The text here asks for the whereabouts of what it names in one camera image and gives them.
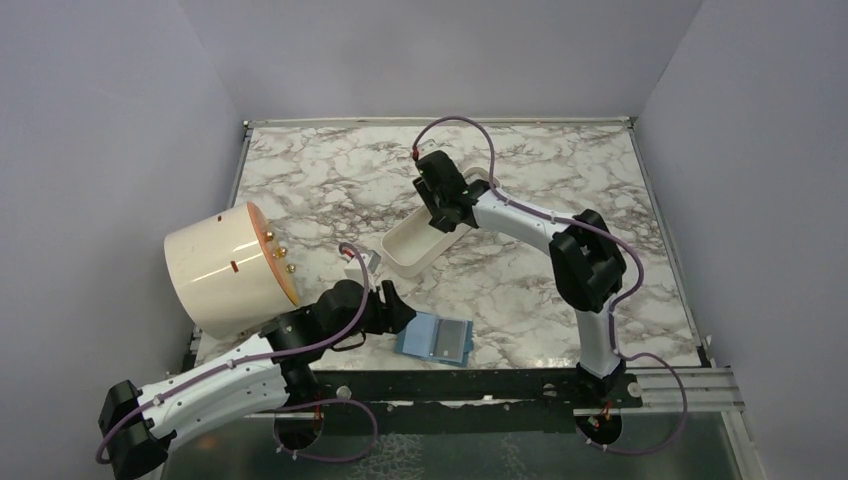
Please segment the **grey card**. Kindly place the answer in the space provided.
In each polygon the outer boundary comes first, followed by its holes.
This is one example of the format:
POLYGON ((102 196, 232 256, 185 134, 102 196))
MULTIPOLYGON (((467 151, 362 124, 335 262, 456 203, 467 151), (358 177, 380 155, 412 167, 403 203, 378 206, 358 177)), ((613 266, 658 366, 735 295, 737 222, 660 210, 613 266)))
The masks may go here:
POLYGON ((469 320, 439 318, 430 356, 439 362, 465 365, 471 325, 469 320))

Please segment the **blue leather card holder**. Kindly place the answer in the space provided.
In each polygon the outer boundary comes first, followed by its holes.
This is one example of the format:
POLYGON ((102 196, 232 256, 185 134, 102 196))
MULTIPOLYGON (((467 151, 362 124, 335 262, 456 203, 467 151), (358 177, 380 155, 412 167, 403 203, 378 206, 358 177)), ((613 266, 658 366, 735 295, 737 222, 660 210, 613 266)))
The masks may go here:
POLYGON ((427 362, 466 367, 473 350, 473 322, 417 312, 397 334, 394 352, 427 362))

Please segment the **white oblong plastic tray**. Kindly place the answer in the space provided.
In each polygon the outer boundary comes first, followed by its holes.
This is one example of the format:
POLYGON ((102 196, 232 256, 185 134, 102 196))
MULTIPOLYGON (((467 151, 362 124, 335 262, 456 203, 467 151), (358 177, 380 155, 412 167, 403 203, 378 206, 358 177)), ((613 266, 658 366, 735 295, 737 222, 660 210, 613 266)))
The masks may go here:
POLYGON ((420 274, 471 230, 460 224, 445 233, 432 227, 430 219, 429 210, 420 206, 382 236, 379 253, 383 263, 400 277, 420 274))

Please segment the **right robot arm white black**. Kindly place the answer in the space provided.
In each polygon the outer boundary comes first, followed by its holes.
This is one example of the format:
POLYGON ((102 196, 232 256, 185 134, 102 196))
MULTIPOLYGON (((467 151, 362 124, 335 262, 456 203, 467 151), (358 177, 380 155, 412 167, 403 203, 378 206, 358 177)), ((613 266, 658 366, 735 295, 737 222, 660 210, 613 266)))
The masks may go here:
POLYGON ((614 352, 610 305, 622 288, 626 262, 601 215, 587 209, 565 226, 498 198, 487 180, 468 182, 441 150, 414 152, 412 158, 418 171, 413 185, 431 215, 430 226, 444 233, 460 225, 497 232, 548 256, 557 291, 576 314, 578 396, 592 407, 612 399, 625 361, 614 352))

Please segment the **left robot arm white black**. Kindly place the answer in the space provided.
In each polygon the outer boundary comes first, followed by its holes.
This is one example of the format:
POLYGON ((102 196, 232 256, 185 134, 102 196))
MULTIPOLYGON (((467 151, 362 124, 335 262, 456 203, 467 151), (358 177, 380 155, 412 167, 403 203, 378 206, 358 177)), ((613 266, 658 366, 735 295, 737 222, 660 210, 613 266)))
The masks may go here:
POLYGON ((113 385, 98 418, 95 460, 118 479, 138 479, 170 451, 245 415, 312 407, 321 388, 311 363, 351 336, 398 334, 416 314, 390 281, 365 288, 340 280, 194 370, 143 387, 113 385))

